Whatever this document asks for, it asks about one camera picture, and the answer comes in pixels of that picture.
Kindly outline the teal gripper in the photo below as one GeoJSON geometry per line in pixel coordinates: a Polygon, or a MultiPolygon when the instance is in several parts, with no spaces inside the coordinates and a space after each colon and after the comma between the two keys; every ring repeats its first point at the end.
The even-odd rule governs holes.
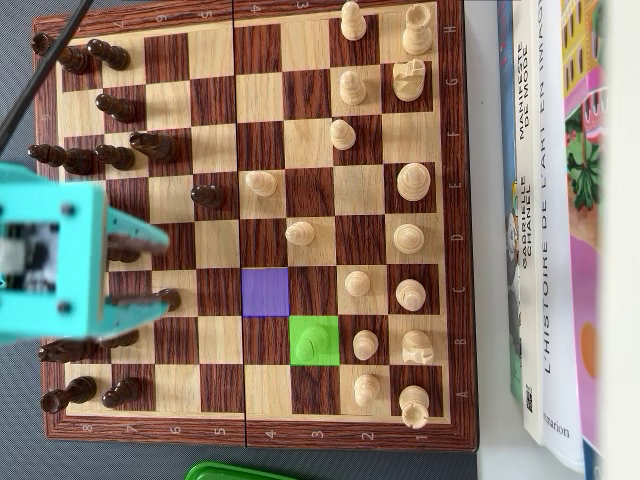
{"type": "MultiPolygon", "coordinates": [[[[57,184],[57,181],[40,176],[24,165],[1,163],[2,193],[39,193],[57,184]]],[[[165,253],[170,241],[164,230],[107,205],[104,244],[106,250],[165,253]]]]}

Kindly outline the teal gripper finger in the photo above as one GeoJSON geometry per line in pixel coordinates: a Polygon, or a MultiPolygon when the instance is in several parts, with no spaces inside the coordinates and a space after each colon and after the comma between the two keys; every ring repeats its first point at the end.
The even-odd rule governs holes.
{"type": "Polygon", "coordinates": [[[102,333],[121,334],[155,321],[169,311],[161,296],[106,297],[102,308],[102,333]]]}

